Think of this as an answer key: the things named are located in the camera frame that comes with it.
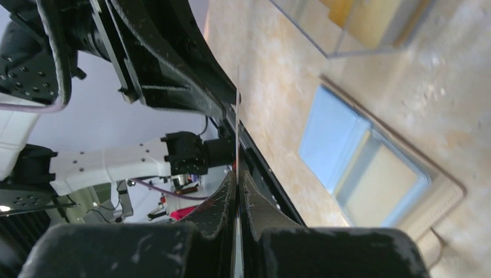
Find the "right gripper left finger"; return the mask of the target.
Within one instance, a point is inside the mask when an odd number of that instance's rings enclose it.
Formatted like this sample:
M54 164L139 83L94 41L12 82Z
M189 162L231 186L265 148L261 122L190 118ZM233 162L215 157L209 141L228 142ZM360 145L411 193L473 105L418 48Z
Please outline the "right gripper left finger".
M229 277L236 175L173 224L56 225L20 277Z

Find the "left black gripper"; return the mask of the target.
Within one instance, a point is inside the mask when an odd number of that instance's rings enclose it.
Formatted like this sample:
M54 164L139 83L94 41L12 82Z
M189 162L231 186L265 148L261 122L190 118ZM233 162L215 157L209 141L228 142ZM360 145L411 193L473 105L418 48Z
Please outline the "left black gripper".
M98 1L60 8L55 1L35 1L54 60L58 97L68 104L78 69L73 51L113 63L120 92L131 101L122 63L116 59L118 37L97 11ZM217 62L188 1L110 1L138 100L154 109L191 111L222 119L236 100L236 87Z

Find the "clear plastic card box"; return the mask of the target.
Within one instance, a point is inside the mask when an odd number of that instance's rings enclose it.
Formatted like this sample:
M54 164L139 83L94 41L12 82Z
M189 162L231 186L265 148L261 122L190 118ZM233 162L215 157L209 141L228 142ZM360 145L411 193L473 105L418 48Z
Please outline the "clear plastic card box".
M406 49L434 1L272 1L327 59Z

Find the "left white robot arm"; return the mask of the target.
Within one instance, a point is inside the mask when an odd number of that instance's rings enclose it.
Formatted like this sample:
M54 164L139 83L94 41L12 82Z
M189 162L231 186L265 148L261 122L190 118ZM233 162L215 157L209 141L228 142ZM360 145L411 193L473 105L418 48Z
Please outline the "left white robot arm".
M42 115L62 116L79 53L110 63L128 103L223 119L239 94L219 66L188 1L2 1L10 22L1 39L1 218L77 207L61 197L141 176L205 175L233 164L235 144L187 131L106 149L51 126L57 143L28 139Z

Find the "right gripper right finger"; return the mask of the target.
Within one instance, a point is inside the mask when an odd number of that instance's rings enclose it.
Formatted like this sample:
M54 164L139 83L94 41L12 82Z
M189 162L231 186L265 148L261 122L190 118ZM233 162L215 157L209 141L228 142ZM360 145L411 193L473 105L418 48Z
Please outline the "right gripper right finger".
M239 174L247 277L429 277L413 240L393 228L308 228Z

